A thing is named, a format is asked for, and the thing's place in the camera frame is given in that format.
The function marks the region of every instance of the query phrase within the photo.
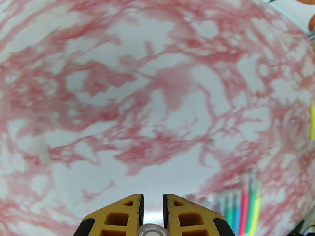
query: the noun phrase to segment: blue marker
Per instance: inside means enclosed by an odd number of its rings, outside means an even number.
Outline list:
[[[241,221],[241,200],[242,200],[242,190],[235,191],[234,206],[233,206],[233,224],[232,230],[235,235],[239,233],[239,224]]]

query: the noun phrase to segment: orange fruit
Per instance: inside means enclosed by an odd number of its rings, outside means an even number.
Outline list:
[[[308,23],[308,29],[310,31],[313,31],[315,27],[315,15],[312,16],[312,18],[310,19],[309,23]]]
[[[304,4],[315,4],[315,0],[297,0]]]

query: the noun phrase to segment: red marbled surface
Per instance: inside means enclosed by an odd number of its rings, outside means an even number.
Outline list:
[[[307,37],[258,0],[0,0],[0,231],[72,235],[144,193],[204,197],[254,166],[256,235],[314,204]]]

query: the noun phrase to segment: yellow marker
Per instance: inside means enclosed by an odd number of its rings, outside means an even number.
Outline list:
[[[311,140],[315,140],[315,105],[311,102]]]
[[[253,210],[253,218],[252,218],[252,224],[249,231],[249,236],[254,236],[256,232],[256,227],[258,224],[259,212],[260,212],[260,202],[261,202],[260,182],[258,182],[257,189],[256,189],[256,199],[255,199],[254,210]]]

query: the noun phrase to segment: marble pattern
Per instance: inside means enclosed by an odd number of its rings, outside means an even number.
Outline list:
[[[0,231],[72,235],[133,193],[207,197],[255,167],[257,236],[314,204],[314,53],[259,0],[0,0]]]

